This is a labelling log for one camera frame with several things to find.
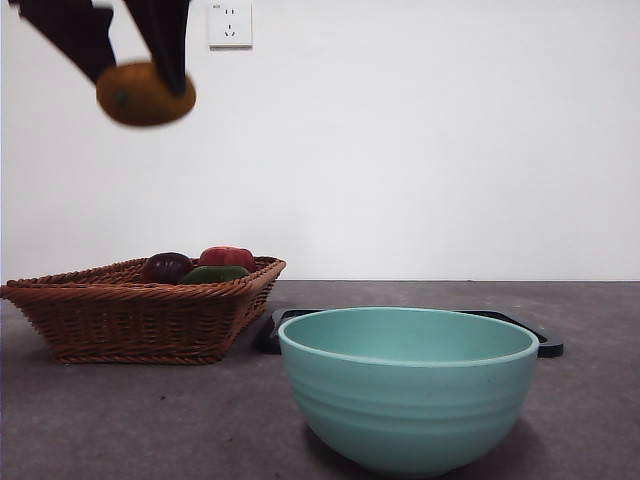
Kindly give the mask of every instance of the basket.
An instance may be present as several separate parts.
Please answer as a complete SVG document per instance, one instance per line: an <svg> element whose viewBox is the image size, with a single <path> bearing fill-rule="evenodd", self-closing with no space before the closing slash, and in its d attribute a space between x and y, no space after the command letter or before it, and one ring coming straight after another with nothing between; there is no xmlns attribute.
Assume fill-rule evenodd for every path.
<svg viewBox="0 0 640 480"><path fill-rule="evenodd" d="M208 364L264 312L286 266L256 257L258 270L243 278L166 285L140 283L145 261L11 280L0 297L24 313L63 363Z"/></svg>

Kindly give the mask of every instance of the potato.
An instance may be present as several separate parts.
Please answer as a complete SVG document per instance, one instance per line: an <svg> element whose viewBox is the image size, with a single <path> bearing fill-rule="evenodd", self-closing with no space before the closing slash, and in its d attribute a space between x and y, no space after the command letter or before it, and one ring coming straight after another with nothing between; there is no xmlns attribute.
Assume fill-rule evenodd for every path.
<svg viewBox="0 0 640 480"><path fill-rule="evenodd" d="M96 82L96 99L112 119L145 127L172 122L186 115L196 102L189 76L182 95L174 95L150 62L107 68Z"/></svg>

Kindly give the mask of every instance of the gray countertop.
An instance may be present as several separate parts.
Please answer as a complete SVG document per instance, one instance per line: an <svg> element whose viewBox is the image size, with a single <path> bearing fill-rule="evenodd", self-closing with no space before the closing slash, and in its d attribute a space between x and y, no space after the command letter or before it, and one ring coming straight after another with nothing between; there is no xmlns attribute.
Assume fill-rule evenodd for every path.
<svg viewBox="0 0 640 480"><path fill-rule="evenodd" d="M640 283L279 281L268 312L358 305L498 310L564 340L509 436L443 479L640 478ZM3 478L382 478L306 427L280 356L252 348L264 321L213 365L61 365L2 302Z"/></svg>

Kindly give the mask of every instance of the teal bowl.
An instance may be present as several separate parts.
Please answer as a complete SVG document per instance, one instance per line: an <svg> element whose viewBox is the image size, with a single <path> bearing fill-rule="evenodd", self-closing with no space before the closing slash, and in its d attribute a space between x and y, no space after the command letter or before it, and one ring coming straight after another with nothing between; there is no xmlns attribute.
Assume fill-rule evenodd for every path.
<svg viewBox="0 0 640 480"><path fill-rule="evenodd" d="M439 476L498 445L520 414L539 346L499 320L400 307L311 313L278 335L313 432L399 478Z"/></svg>

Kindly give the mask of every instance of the wall socket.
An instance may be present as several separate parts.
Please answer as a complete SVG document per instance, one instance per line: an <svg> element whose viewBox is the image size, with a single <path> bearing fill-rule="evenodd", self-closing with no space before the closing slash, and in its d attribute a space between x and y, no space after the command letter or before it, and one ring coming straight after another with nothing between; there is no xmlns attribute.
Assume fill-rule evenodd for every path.
<svg viewBox="0 0 640 480"><path fill-rule="evenodd" d="M251 0L213 0L209 8L209 48L253 46Z"/></svg>

